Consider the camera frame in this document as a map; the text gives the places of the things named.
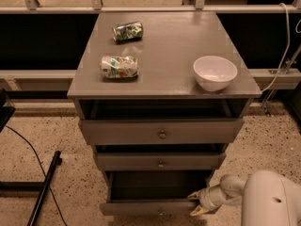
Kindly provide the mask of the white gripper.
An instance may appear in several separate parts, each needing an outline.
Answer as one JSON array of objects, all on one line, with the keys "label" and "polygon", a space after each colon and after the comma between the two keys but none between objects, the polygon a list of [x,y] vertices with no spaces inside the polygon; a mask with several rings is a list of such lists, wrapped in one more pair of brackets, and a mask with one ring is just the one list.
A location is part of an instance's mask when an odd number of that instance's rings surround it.
[{"label": "white gripper", "polygon": [[188,200],[199,200],[198,205],[191,213],[191,217],[199,217],[219,208],[225,203],[227,194],[221,189],[220,186],[212,186],[201,189],[200,191],[193,192],[187,196]]}]

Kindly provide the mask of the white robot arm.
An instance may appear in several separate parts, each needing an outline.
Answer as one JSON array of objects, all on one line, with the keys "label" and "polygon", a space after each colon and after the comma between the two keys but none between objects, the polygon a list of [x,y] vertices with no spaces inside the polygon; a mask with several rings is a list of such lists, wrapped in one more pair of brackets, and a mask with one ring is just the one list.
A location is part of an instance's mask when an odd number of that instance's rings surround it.
[{"label": "white robot arm", "polygon": [[301,185],[269,170],[259,170],[246,181],[225,174],[218,185],[195,191],[188,199],[199,201],[192,217],[221,205],[241,205],[241,226],[301,226]]}]

